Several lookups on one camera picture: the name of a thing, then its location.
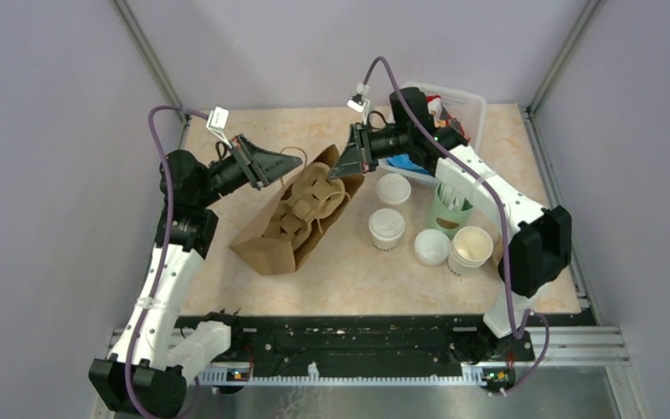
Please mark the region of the white cup lid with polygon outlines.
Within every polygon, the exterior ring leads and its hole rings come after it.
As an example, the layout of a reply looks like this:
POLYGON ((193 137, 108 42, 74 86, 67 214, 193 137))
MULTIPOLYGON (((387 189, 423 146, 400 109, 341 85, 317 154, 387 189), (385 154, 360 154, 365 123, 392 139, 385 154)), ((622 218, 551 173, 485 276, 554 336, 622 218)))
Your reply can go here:
POLYGON ((369 229, 374 237, 384 240, 399 237, 405 229, 404 217, 395 209, 377 209, 369 217, 369 229))
POLYGON ((377 197, 381 201, 402 201, 410 197, 412 187, 406 177, 389 173, 380 177, 376 184, 377 197))

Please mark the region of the brown paper bag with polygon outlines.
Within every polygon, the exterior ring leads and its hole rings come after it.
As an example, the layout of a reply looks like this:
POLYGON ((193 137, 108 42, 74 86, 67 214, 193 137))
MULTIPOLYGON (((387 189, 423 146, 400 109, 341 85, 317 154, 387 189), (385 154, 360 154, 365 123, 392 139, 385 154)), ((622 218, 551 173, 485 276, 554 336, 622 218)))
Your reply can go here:
POLYGON ((262 276, 298 271, 363 185, 363 175, 331 179, 331 144, 295 174, 232 240, 229 248, 262 276))

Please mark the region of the white paper cup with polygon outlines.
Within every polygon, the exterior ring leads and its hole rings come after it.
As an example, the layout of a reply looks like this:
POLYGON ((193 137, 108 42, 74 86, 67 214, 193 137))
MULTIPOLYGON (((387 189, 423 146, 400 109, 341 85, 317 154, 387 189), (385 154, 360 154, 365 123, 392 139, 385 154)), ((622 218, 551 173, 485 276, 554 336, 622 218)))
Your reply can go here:
POLYGON ((400 235, 396 237, 372 236, 372 243, 373 246, 379 251, 390 251, 396 247, 400 239, 401 239, 400 235))
POLYGON ((401 208, 408 202, 408 198, 402 201, 380 201, 380 204, 390 208, 401 208))

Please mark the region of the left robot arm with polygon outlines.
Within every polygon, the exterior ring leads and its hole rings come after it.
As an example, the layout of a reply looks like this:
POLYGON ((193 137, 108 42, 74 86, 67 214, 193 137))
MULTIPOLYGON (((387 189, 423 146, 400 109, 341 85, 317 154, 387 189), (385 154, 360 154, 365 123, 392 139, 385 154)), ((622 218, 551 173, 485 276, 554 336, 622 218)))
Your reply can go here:
POLYGON ((165 207, 159 219, 147 277, 119 339, 105 358, 92 361, 88 378, 108 409, 151 418, 188 415, 188 387, 218 355, 241 356, 243 335, 229 321, 204 320, 178 345, 171 338, 194 275, 208 255, 218 216, 210 205, 250 185, 262 189, 303 161, 250 142, 243 134, 223 143, 208 165, 185 149, 161 160, 165 207))

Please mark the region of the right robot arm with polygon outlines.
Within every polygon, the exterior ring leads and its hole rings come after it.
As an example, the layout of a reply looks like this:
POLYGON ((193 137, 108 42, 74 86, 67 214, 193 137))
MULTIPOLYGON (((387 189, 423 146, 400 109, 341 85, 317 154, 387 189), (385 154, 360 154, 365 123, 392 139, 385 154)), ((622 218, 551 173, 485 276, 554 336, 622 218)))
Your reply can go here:
POLYGON ((428 100, 432 93, 426 85, 405 85, 389 96, 392 122, 383 128, 368 119, 351 124, 329 176, 373 172, 388 157, 408 155, 493 222, 502 238, 498 272, 505 290, 484 314, 488 328, 478 333, 476 346, 483 357, 499 360, 512 347, 510 335, 523 332, 531 300, 571 262, 571 214, 560 205, 546 208, 504 181, 456 123, 437 127, 438 112, 428 100))

